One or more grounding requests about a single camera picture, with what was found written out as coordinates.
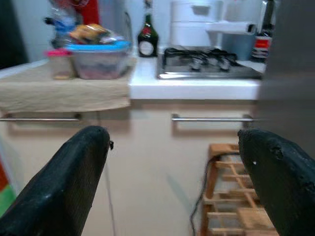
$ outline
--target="bottle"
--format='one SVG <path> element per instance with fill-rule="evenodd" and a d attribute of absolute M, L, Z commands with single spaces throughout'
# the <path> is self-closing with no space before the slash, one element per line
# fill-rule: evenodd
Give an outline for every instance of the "bottle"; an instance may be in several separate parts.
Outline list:
<path fill-rule="evenodd" d="M 53 1 L 52 19 L 55 26 L 54 48 L 62 48 L 73 43 L 69 33 L 75 30 L 76 13 L 68 1 Z"/>
<path fill-rule="evenodd" d="M 158 33 L 155 31 L 152 25 L 151 4 L 151 0 L 145 0 L 145 23 L 141 32 L 138 35 L 138 52 L 139 56 L 143 58 L 151 58 L 158 55 Z"/>
<path fill-rule="evenodd" d="M 271 24 L 274 11 L 274 0 L 264 0 L 260 14 L 260 24 L 257 29 L 255 45 L 252 49 L 252 61 L 265 62 L 269 55 L 269 47 L 272 41 L 273 25 Z"/>

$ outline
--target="white appliance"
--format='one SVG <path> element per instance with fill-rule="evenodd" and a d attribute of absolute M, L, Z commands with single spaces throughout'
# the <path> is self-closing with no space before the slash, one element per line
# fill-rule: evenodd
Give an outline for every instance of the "white appliance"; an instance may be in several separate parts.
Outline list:
<path fill-rule="evenodd" d="M 216 47 L 220 33 L 251 35 L 255 22 L 222 20 L 222 0 L 177 0 L 171 3 L 171 36 L 174 46 Z"/>

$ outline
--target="cabinet door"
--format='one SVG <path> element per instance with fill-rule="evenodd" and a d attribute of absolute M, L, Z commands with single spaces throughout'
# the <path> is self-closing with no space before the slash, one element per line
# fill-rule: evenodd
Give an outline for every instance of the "cabinet door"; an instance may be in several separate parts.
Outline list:
<path fill-rule="evenodd" d="M 209 144 L 237 143 L 240 123 L 173 123 L 185 117 L 242 117 L 245 102 L 134 102 L 101 113 L 115 143 L 108 158 L 118 236 L 190 236 Z M 196 215 L 199 227 L 200 214 Z"/>
<path fill-rule="evenodd" d="M 16 114 L 15 118 L 73 118 L 72 113 Z M 19 193 L 57 150 L 80 129 L 97 124 L 95 113 L 81 122 L 0 122 L 0 145 L 12 184 Z M 113 235 L 107 185 L 101 176 L 83 236 Z"/>

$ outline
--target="plastic container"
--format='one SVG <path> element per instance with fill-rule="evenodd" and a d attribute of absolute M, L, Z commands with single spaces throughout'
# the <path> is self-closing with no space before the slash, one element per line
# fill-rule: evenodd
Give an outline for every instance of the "plastic container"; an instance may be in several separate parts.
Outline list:
<path fill-rule="evenodd" d="M 47 51 L 46 56 L 49 58 L 55 80 L 68 80 L 75 77 L 71 51 L 56 49 Z"/>
<path fill-rule="evenodd" d="M 70 45 L 75 68 L 82 79 L 112 80 L 120 77 L 128 66 L 130 42 L 107 45 Z"/>

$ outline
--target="white countertop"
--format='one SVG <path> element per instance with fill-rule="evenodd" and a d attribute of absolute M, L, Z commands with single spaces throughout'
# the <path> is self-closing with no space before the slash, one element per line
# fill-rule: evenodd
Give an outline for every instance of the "white countertop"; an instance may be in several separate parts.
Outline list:
<path fill-rule="evenodd" d="M 265 64 L 251 61 L 239 62 L 264 72 Z M 130 81 L 132 99 L 196 99 L 196 100 L 256 100 L 259 80 L 206 79 L 158 80 L 157 59 L 138 58 Z"/>

